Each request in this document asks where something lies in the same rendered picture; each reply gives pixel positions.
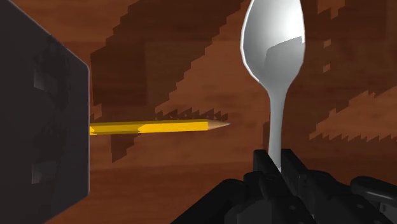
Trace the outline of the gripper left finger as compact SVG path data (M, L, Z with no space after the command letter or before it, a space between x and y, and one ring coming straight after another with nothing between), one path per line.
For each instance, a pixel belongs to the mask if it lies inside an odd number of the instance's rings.
M243 180L225 179L171 224L316 224L265 150Z

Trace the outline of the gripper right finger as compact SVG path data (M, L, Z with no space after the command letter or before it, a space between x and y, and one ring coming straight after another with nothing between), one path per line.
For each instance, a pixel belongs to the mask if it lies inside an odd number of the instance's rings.
M349 185L310 170L291 149L281 150L281 171L317 224L397 224L397 186L369 176Z

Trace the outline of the silver metal spoon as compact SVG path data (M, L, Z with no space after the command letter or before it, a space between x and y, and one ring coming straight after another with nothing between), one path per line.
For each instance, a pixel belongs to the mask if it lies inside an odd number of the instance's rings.
M268 154L280 169L285 98L305 55L301 0L251 0L242 25L240 52L249 74L268 93Z

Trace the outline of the yellow pencil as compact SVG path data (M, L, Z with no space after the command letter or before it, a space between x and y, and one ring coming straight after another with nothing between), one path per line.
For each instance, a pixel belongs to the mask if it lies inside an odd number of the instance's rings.
M140 122L91 123L90 135L147 134L162 132L207 131L228 126L228 122L208 119L155 120Z

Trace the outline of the dark grey box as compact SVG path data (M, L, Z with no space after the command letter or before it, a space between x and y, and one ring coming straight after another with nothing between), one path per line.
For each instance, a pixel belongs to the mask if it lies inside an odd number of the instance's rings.
M89 69L0 0L0 224L45 224L89 193Z

